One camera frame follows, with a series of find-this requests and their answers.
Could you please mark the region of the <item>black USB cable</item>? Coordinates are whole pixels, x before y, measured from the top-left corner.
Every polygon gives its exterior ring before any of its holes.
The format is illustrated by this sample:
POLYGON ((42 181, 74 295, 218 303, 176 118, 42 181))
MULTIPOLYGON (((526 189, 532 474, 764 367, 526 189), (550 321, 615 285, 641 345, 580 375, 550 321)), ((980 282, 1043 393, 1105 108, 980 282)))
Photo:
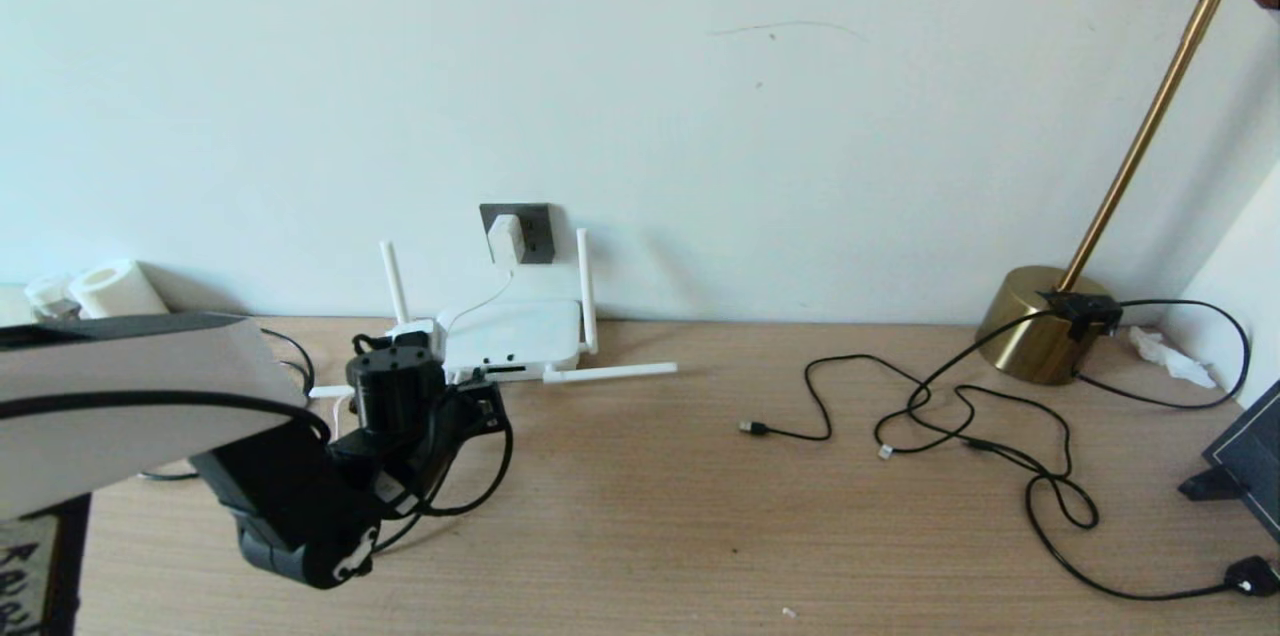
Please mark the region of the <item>black USB cable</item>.
POLYGON ((820 434, 799 434, 783 430, 783 427, 773 427, 760 421, 754 421, 754 418, 746 418, 746 421, 739 422, 739 431, 750 436, 788 436, 788 439, 805 443, 829 441, 832 436, 835 436, 835 422, 832 421, 827 404, 822 399, 822 395, 819 394, 819 390, 815 386, 813 375, 822 366, 827 366, 827 363, 844 363, 855 361, 868 361, 870 363, 877 363, 877 366, 886 369, 888 372, 892 372, 892 375, 897 378, 904 378, 904 380, 911 384, 911 392, 908 394, 908 401, 904 404, 904 407, 879 418, 879 421, 877 421, 876 426, 873 427, 874 440, 883 457, 891 457, 896 453, 901 453, 904 456, 925 453, 936 449, 937 447, 942 447, 947 443, 955 441, 955 443, 961 443, 963 445, 974 452, 991 453, 1004 459, 1009 459, 1010 463, 1015 465, 1019 468, 1025 468, 1025 471, 1032 473, 1030 482, 1033 485, 1037 485, 1039 482, 1047 482, 1053 488, 1075 486, 1075 484, 1073 482, 1074 459, 1071 450, 1071 430, 1069 424, 1066 422, 1066 418, 1062 418, 1059 412, 1047 407, 1047 404, 1039 404, 1030 399, 1023 398, 1023 395, 1000 393, 993 389, 989 389, 989 386, 978 386, 974 384, 959 384, 957 386, 954 386, 952 394, 956 395, 956 398, 968 408, 966 417, 959 426, 942 427, 932 422, 928 422, 925 421, 925 418, 922 417, 922 411, 927 407, 927 404, 931 404, 932 402, 933 398, 932 385, 936 378, 915 378, 910 375, 910 372, 897 367, 896 363, 890 363, 888 361, 878 357, 878 354, 868 354, 868 353, 827 354, 827 357, 822 357, 810 361, 809 363, 805 363, 805 367, 803 370, 803 383, 809 398, 813 401, 819 412, 823 427, 820 434), (970 394, 992 395, 992 398, 997 398, 1004 402, 1010 402, 1014 404, 1027 404, 1027 407, 1030 407, 1053 418, 1056 425, 1060 427, 1062 435, 1064 467, 1060 468, 1060 471, 1052 471, 1052 468, 1048 468, 1043 462, 1041 462, 1041 459, 1036 459, 1030 454, 1020 449, 1016 449, 1015 447, 1010 447, 1002 443, 996 443, 989 439, 980 439, 980 436, 970 435, 968 430, 977 418, 977 407, 969 399, 970 394), (927 427, 927 430, 937 434, 937 436, 934 436, 933 440, 925 443, 922 447, 906 447, 906 448, 891 447, 886 440, 882 439, 881 430, 882 427, 886 427, 891 421, 893 421, 893 418, 900 418, 900 417, 910 418, 910 421, 922 427, 927 427))

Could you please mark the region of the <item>brass desk lamp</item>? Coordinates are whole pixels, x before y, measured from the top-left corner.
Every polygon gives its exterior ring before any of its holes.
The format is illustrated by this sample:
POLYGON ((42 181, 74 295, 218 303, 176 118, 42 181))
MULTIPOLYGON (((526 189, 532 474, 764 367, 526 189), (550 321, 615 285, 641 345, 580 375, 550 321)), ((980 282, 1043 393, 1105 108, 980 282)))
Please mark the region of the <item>brass desk lamp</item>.
MULTIPOLYGON (((975 351, 1000 372, 1024 383, 1059 386, 1075 380, 1079 363, 1091 353, 1098 335, 1083 343, 1068 339, 1068 322, 1048 312, 1038 290, 1078 290, 1106 294, 1110 290, 1085 276, 1085 267, 1132 186, 1143 159, 1166 120, 1193 59, 1210 33, 1224 0, 1197 0, 1179 36, 1162 79, 1137 127, 1108 189, 1093 212, 1087 230, 1065 267, 1015 267, 1004 276, 986 317, 975 331, 975 351)), ((1280 0, 1251 0, 1271 13, 1280 13, 1280 0)))

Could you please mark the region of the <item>crumpled white tissue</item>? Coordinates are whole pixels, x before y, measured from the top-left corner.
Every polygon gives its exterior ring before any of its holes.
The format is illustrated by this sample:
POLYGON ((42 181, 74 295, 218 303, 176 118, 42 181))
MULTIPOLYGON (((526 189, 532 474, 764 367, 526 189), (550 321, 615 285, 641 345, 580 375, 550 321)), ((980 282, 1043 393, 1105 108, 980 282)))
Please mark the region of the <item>crumpled white tissue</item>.
POLYGON ((1206 389, 1217 389, 1217 383, 1211 372, 1199 363, 1184 354, 1172 346, 1167 346, 1160 331, 1147 331, 1138 326, 1130 326, 1126 339, 1135 349, 1139 358, 1149 363, 1156 363, 1166 370, 1170 378, 1188 381, 1206 389))

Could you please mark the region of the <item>black inline switch box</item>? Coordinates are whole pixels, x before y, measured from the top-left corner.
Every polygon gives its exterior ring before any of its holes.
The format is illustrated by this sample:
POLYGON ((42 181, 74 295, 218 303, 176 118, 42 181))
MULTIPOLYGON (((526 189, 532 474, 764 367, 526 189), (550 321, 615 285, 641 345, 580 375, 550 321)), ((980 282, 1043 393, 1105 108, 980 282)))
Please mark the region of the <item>black inline switch box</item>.
POLYGON ((1121 321, 1124 307, 1111 296, 1078 290, 1038 290, 1048 312, 1068 322, 1068 339, 1074 343, 1110 335, 1121 321))

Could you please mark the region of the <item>white router with four antennas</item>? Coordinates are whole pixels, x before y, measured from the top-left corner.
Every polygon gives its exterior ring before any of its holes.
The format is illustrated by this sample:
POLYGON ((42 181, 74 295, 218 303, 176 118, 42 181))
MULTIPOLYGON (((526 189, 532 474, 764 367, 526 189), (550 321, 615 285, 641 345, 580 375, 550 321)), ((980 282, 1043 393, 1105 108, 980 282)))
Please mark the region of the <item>white router with four antennas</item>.
MULTIPOLYGON (((675 362, 581 366, 582 354, 599 354, 600 334, 589 232, 577 229, 575 235, 581 290, 579 299, 506 302, 495 294, 488 302, 458 314, 439 314, 434 317, 447 331, 445 354, 436 358, 443 363, 447 383, 458 383, 474 371, 480 371, 497 383, 544 384, 582 384, 678 372, 678 363, 675 362)), ((396 325, 408 322, 394 250, 388 241, 381 244, 381 250, 396 305, 396 325)), ((365 357, 393 346, 384 331, 381 337, 355 337, 355 348, 360 357, 365 357)))

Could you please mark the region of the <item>white paper roll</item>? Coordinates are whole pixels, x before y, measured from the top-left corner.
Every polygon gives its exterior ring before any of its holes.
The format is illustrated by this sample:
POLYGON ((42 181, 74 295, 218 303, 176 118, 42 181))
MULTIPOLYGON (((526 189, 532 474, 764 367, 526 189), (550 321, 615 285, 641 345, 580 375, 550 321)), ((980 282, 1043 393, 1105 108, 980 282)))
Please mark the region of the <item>white paper roll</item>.
POLYGON ((82 317, 88 320, 170 312, 141 264, 133 258, 118 258, 79 273, 67 290, 79 305, 82 317))

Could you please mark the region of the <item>grey wall socket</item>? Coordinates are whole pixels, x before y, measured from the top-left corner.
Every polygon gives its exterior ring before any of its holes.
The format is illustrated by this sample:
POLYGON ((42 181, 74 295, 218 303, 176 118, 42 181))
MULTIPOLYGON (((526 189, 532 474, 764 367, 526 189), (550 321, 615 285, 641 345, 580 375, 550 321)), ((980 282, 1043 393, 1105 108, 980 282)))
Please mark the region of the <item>grey wall socket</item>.
POLYGON ((483 227, 489 227, 500 216, 517 218, 524 238, 524 253, 518 264, 552 264, 556 258, 552 203, 480 203, 483 227))

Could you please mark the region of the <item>white power adapter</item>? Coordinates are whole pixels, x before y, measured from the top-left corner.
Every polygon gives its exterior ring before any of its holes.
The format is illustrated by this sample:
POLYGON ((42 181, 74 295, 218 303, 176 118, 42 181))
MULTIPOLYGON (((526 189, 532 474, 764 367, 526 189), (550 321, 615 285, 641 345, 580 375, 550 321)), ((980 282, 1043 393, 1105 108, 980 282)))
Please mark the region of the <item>white power adapter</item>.
POLYGON ((494 218, 486 230, 493 264, 502 270, 515 270, 526 256, 524 225, 517 215, 494 218))

